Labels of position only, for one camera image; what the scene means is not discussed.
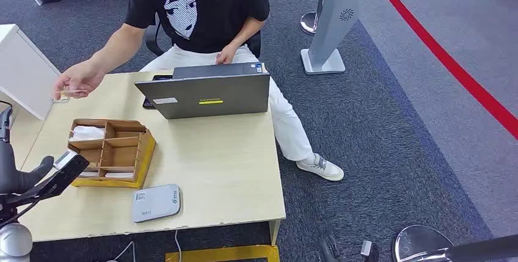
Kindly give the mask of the person's right hand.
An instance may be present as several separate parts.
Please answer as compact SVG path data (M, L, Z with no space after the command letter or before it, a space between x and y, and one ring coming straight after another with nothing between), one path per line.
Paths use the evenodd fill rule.
M101 83L107 71L92 59L85 60L66 69L57 79L53 88L53 99L61 95L84 98Z

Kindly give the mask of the person's left hand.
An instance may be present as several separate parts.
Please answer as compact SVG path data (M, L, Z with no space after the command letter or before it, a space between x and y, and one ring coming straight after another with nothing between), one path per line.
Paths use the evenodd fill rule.
M233 61L235 53L239 46L235 46L232 43L226 45L220 52L216 55L216 65L219 64L230 64Z

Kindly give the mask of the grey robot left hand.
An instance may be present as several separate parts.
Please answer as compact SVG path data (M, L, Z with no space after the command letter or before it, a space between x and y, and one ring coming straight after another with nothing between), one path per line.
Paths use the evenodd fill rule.
M1 194L23 194L39 183L53 168L54 158L45 156L40 165L30 172L16 169L15 155L10 143L10 116L12 105L1 112Z

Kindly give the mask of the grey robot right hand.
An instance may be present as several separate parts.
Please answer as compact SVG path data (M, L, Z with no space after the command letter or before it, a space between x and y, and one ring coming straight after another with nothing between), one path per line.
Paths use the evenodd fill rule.
M332 234L322 238L321 243L322 259L325 262L342 262L344 256L341 254L338 244Z

